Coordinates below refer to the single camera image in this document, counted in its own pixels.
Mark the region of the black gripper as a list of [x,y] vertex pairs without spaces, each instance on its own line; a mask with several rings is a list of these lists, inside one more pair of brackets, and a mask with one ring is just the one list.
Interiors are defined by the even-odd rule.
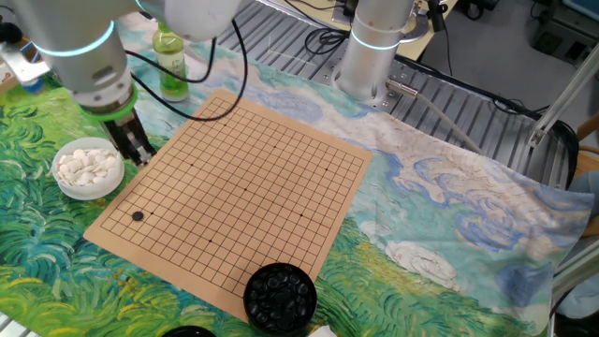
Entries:
[[123,158],[131,158],[139,168],[149,164],[156,154],[156,149],[142,135],[143,129],[135,110],[114,121],[101,123],[110,137],[110,141]]

